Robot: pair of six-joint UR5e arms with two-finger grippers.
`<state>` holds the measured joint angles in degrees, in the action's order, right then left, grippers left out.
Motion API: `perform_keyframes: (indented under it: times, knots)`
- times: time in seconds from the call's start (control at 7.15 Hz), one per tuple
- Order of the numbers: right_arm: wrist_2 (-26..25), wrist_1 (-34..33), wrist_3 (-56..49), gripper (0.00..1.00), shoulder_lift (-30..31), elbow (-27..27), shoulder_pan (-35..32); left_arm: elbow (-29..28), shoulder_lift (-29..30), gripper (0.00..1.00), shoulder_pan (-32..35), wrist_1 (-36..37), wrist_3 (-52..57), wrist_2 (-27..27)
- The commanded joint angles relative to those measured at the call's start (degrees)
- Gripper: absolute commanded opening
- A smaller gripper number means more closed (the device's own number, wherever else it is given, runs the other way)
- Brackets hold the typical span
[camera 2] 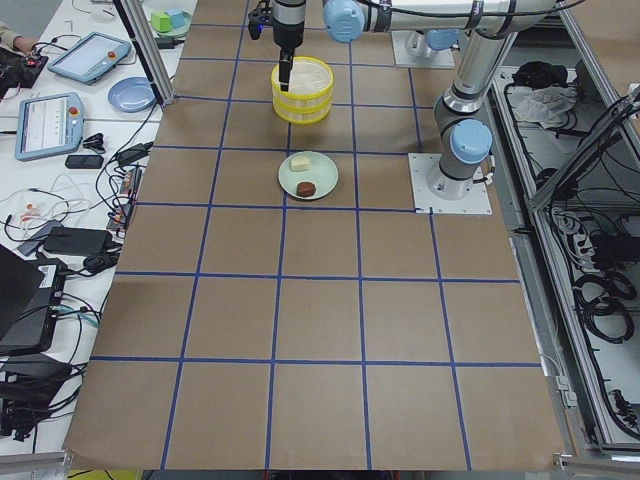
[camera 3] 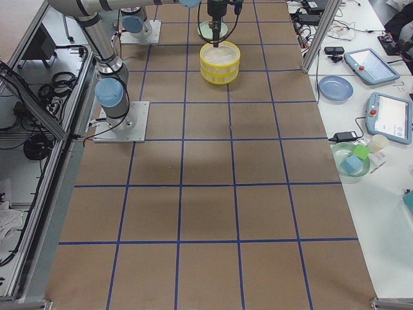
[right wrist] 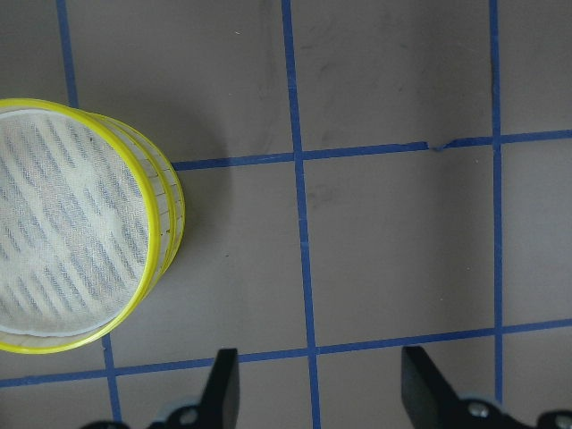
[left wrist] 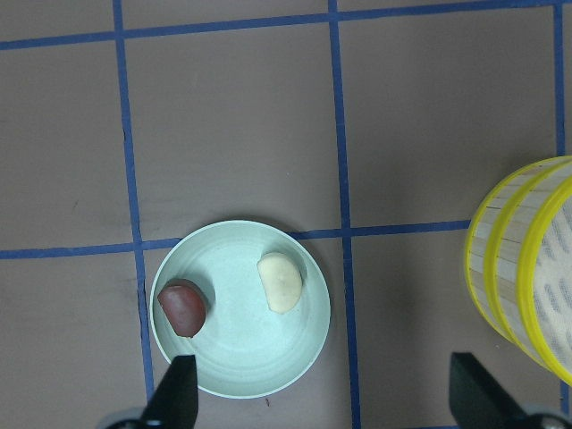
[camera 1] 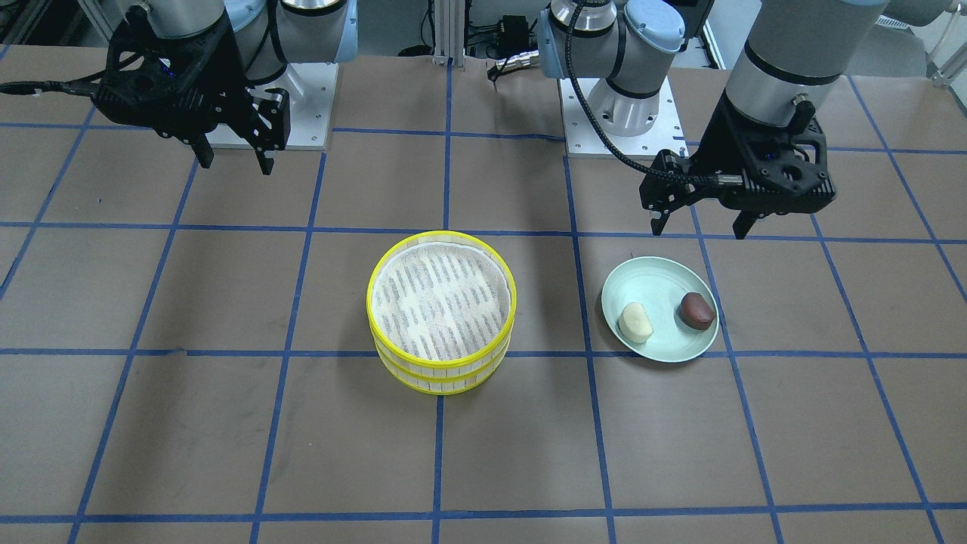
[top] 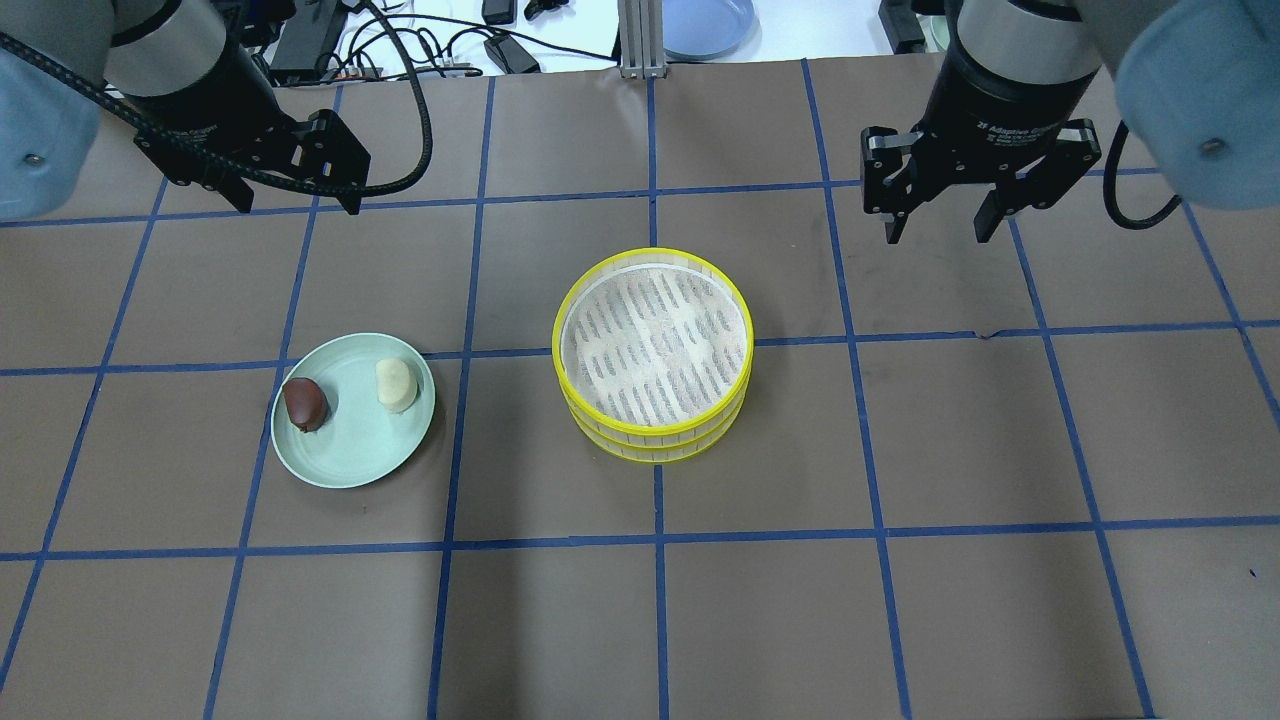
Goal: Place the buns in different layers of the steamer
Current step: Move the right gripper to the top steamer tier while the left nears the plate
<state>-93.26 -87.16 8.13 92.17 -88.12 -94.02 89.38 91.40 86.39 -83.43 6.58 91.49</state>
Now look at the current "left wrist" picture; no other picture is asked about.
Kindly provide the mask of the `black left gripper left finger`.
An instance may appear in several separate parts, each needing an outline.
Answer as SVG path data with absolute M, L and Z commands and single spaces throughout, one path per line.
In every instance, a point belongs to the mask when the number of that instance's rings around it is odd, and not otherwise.
M 144 428 L 193 428 L 198 418 L 198 375 L 192 355 L 172 360 L 143 411 Z

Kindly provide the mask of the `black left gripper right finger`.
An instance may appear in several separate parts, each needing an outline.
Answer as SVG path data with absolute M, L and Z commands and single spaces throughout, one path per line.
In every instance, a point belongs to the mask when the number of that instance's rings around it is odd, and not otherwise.
M 468 352 L 450 356 L 449 406 L 459 428 L 527 428 L 529 415 Z

